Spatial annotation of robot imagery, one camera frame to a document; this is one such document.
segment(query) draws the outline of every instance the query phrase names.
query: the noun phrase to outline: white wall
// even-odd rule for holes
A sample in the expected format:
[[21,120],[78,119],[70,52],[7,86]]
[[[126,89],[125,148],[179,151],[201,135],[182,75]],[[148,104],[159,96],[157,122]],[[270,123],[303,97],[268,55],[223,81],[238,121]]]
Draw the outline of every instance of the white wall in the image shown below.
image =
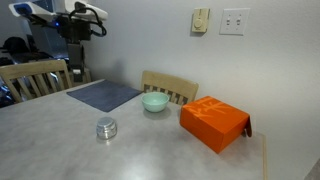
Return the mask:
[[[200,84],[251,114],[267,136],[271,180],[304,179],[320,158],[320,1],[93,0],[108,35],[86,42],[94,79],[140,87],[145,69]],[[193,9],[208,32],[190,32]],[[219,35],[224,8],[251,8],[245,36]]]
[[[23,25],[25,22],[14,17],[9,10],[8,5],[13,2],[13,0],[2,0],[0,2],[0,47],[2,47],[4,41],[11,36],[17,36],[27,40],[25,34],[27,29],[24,29],[25,26]],[[0,57],[11,58],[8,53],[2,53],[2,50],[0,51]]]

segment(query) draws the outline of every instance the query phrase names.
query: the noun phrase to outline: metal container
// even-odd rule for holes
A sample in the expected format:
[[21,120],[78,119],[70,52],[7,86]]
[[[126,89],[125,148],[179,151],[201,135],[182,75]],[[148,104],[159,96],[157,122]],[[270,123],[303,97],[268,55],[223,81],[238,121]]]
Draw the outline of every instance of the metal container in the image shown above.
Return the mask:
[[117,134],[117,124],[110,117],[101,118],[97,123],[97,136],[100,139],[110,139]]

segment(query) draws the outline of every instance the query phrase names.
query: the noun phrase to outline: mint green bowl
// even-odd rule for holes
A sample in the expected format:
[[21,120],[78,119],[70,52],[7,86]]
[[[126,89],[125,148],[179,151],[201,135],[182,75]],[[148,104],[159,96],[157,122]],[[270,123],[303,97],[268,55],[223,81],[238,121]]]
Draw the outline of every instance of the mint green bowl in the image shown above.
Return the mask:
[[169,96],[162,92],[149,92],[141,98],[143,107],[150,112],[160,112],[166,108]]

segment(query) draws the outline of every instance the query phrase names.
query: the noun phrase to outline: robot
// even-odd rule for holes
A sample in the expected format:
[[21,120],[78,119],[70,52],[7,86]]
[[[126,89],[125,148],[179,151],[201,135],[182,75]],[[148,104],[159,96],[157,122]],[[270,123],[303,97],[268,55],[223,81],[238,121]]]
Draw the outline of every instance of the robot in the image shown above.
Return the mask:
[[[84,49],[82,40],[90,41],[91,35],[103,37],[107,30],[102,21],[107,20],[108,13],[88,4],[88,0],[64,0],[65,12],[49,12],[32,2],[9,4],[9,9],[16,17],[25,18],[34,25],[56,29],[67,41],[69,67],[74,81],[82,82],[84,73]],[[101,29],[91,29],[95,25]]]

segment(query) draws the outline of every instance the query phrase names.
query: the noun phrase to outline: gray table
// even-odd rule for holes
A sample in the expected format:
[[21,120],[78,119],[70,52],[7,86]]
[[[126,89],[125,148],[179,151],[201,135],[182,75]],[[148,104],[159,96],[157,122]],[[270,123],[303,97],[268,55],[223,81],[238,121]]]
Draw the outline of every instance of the gray table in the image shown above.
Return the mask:
[[[216,154],[180,126],[180,106],[149,113],[140,98],[105,113],[64,91],[0,109],[0,179],[266,178],[263,135],[240,136]],[[108,142],[95,133],[105,116],[118,126]]]

